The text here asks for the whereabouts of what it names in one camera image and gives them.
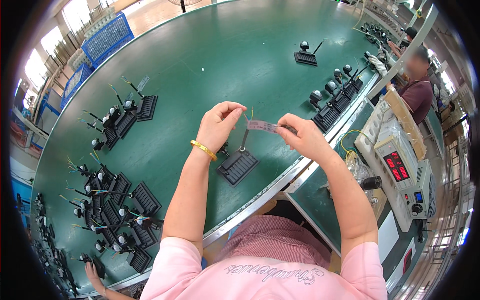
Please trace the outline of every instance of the black cap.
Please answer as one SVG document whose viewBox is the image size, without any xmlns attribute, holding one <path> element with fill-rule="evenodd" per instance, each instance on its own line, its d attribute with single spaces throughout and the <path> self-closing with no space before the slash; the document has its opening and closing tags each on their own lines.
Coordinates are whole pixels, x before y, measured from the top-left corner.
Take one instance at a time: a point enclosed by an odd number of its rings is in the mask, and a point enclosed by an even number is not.
<svg viewBox="0 0 480 300">
<path fill-rule="evenodd" d="M 405 33 L 410 36 L 411 38 L 415 38 L 415 36 L 417 35 L 417 30 L 413 27 L 409 27 L 407 29 L 405 29 Z"/>
<path fill-rule="evenodd" d="M 422 61 L 427 62 L 430 64 L 430 58 L 428 57 L 428 50 L 424 46 L 418 46 L 415 49 L 413 55 L 419 57 Z"/>
</svg>

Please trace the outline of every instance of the pink t-shirt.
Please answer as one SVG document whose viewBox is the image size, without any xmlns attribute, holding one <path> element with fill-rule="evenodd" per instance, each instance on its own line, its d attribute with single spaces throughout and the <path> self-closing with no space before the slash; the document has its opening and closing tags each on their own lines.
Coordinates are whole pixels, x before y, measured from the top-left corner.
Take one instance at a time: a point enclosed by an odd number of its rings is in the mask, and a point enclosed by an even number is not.
<svg viewBox="0 0 480 300">
<path fill-rule="evenodd" d="M 255 256 L 230 257 L 202 271 L 201 259 L 189 241 L 163 239 L 140 299 L 387 299 L 374 242 L 353 248 L 340 275 Z"/>
</svg>

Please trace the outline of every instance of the gold bangle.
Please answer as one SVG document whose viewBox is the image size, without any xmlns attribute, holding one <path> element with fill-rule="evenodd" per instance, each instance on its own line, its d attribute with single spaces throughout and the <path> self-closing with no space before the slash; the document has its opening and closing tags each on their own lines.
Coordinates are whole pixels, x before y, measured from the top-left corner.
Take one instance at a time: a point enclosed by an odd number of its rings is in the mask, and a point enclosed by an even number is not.
<svg viewBox="0 0 480 300">
<path fill-rule="evenodd" d="M 192 144 L 192 147 L 195 145 L 197 147 L 199 147 L 200 149 L 204 150 L 208 155 L 210 155 L 212 157 L 212 160 L 213 161 L 216 161 L 216 155 L 215 153 L 213 153 L 212 151 L 210 151 L 207 147 L 205 147 L 204 145 L 200 144 L 199 142 L 197 142 L 196 140 L 191 140 L 190 141 L 190 144 Z"/>
</svg>

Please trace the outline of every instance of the circular workbench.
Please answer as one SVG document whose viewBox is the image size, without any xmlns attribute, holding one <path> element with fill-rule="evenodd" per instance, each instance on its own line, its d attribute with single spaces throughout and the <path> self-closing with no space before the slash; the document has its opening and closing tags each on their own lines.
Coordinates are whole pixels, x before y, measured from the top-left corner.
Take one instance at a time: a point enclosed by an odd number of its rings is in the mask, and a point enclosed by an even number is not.
<svg viewBox="0 0 480 300">
<path fill-rule="evenodd" d="M 73 96 L 38 164 L 33 195 L 43 193 L 56 247 L 64 250 L 67 259 L 77 258 L 81 252 L 97 255 L 106 267 L 106 285 L 136 273 L 125 261 L 127 253 L 113 259 L 109 252 L 99 254 L 94 243 L 101 235 L 72 228 L 71 224 L 83 225 L 83 219 L 77 219 L 74 207 L 58 196 L 78 196 L 65 190 L 66 180 L 70 186 L 83 189 L 85 177 L 69 173 L 67 156 L 91 170 L 100 167 L 89 153 L 92 139 L 101 135 L 78 123 L 77 118 L 94 120 L 82 115 L 83 109 L 102 118 L 118 104 L 108 84 L 125 99 L 133 90 L 120 77 L 137 85 L 148 75 L 150 81 L 143 94 L 158 95 L 153 119 L 136 122 L 112 150 L 104 147 L 98 155 L 112 172 L 122 172 L 132 182 L 130 191 L 145 182 L 162 205 L 156 216 L 163 219 L 192 148 L 189 141 L 196 137 L 203 114 L 227 100 L 254 107 L 254 119 L 271 123 L 286 113 L 313 117 L 316 111 L 308 102 L 310 93 L 322 90 L 322 103 L 328 101 L 331 96 L 324 85 L 333 79 L 333 70 L 345 64 L 355 70 L 355 58 L 362 68 L 366 65 L 363 53 L 376 53 L 375 45 L 364 34 L 351 29 L 359 15 L 360 9 L 329 0 L 227 1 L 171 19 L 125 45 Z M 324 38 L 328 40 L 316 53 L 318 67 L 295 62 L 293 52 L 300 50 L 300 41 L 307 40 L 313 51 Z M 367 69 L 362 80 L 366 82 L 372 74 Z M 246 121 L 241 118 L 228 139 L 229 152 L 238 149 L 245 128 Z M 300 156 L 290 151 L 279 135 L 262 131 L 250 132 L 246 148 L 260 164 L 235 188 L 215 171 L 225 157 L 218 154 L 219 160 L 211 164 L 205 232 L 245 205 Z M 131 199 L 124 203 L 133 207 Z M 37 238 L 37 225 L 32 223 L 32 229 L 33 238 Z M 155 257 L 157 250 L 158 245 L 147 252 Z M 69 260 L 68 267 L 80 294 L 92 291 L 84 264 Z"/>
</svg>

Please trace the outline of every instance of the hand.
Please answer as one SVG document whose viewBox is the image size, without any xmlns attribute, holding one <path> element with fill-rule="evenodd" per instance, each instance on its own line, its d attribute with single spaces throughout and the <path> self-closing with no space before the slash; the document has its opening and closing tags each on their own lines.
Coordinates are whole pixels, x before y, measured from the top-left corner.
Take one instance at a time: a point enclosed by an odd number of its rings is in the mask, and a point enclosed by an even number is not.
<svg viewBox="0 0 480 300">
<path fill-rule="evenodd" d="M 246 110 L 247 107 L 240 103 L 229 101 L 218 103 L 202 118 L 196 141 L 217 153 L 230 135 L 230 131 L 235 129 L 242 112 Z"/>
<path fill-rule="evenodd" d="M 387 41 L 387 44 L 392 51 L 398 48 L 397 45 L 395 45 L 395 43 L 392 41 Z"/>
<path fill-rule="evenodd" d="M 96 267 L 94 263 L 87 262 L 85 264 L 85 273 L 87 274 L 87 278 L 92 283 L 94 289 L 96 289 L 98 292 L 103 290 L 103 283 L 96 273 Z"/>
<path fill-rule="evenodd" d="M 288 125 L 298 132 L 294 135 L 290 130 L 281 125 Z M 290 150 L 297 150 L 301 155 L 315 160 L 320 166 L 332 157 L 338 156 L 330 147 L 317 125 L 311 120 L 304 120 L 292 114 L 286 114 L 278 120 L 276 132 L 290 145 Z"/>
<path fill-rule="evenodd" d="M 370 54 L 368 56 L 368 60 L 375 66 L 375 68 L 377 69 L 377 71 L 380 73 L 380 75 L 382 77 L 387 75 L 386 67 L 384 66 L 384 64 L 381 61 L 378 60 L 378 58 L 376 58 L 374 55 Z"/>
</svg>

